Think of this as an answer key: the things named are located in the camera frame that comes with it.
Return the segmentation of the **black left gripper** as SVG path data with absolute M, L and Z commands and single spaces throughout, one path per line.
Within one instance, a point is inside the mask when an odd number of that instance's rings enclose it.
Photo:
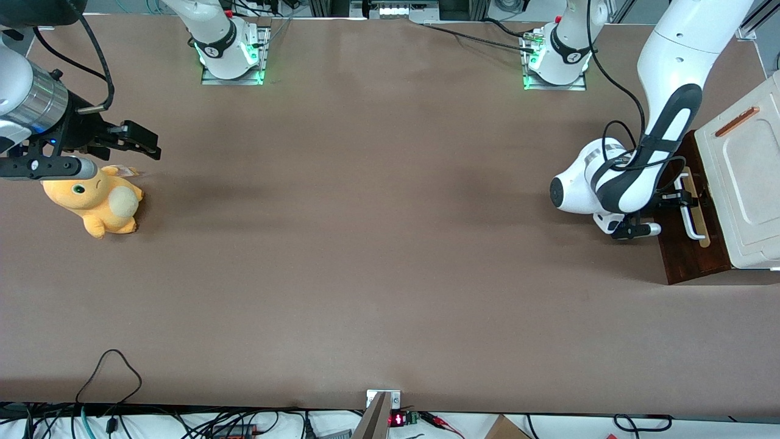
M 668 191 L 656 191 L 651 198 L 651 214 L 658 212 L 681 209 L 696 209 L 700 207 L 697 195 L 686 190 L 673 189 Z

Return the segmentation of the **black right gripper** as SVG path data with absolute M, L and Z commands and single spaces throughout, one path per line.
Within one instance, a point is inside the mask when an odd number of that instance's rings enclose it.
M 30 92 L 24 100 L 24 121 L 32 131 L 24 148 L 27 164 L 76 164 L 77 159 L 64 157 L 64 152 L 80 152 L 102 161 L 108 161 L 112 151 L 161 158 L 158 134 L 131 120 L 114 126 L 97 112 L 78 113 L 88 106 L 71 92 L 65 98 Z

